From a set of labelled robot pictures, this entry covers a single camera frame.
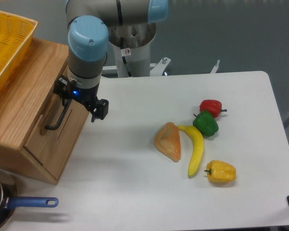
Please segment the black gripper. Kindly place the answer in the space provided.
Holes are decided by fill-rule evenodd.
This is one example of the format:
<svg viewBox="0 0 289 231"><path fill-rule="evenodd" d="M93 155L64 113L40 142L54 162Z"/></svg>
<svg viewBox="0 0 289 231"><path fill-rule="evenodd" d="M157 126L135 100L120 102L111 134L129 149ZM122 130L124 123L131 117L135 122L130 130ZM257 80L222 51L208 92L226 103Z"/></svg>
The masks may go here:
<svg viewBox="0 0 289 231"><path fill-rule="evenodd" d="M81 89L75 84L68 83L67 77L60 75L54 82L53 93L60 97L62 106L66 106L72 99L82 104L91 112L93 123L96 119L104 120L109 109L108 100L97 99L98 87L99 85L90 89Z"/></svg>

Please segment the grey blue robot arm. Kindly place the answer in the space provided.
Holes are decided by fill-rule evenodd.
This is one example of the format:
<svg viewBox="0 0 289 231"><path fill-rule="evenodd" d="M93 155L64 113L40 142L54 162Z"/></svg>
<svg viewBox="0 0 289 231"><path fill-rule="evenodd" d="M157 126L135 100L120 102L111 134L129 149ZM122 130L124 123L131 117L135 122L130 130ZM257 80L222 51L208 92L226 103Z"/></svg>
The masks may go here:
<svg viewBox="0 0 289 231"><path fill-rule="evenodd" d="M109 103L97 92L108 47L113 47L119 77L149 76L156 24L168 15L166 0L68 0L67 74L53 89L63 107L77 101L93 119L104 119Z"/></svg>

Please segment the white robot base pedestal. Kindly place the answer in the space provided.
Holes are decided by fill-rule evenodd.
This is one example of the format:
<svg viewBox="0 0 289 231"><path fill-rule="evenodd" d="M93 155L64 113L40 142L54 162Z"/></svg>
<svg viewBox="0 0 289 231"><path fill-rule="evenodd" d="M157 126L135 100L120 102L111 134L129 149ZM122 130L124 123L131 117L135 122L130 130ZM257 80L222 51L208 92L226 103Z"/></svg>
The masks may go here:
<svg viewBox="0 0 289 231"><path fill-rule="evenodd" d="M150 45L156 36L156 24L136 24L109 29L109 43L115 66L105 66L105 77L147 77L150 75Z"/></svg>

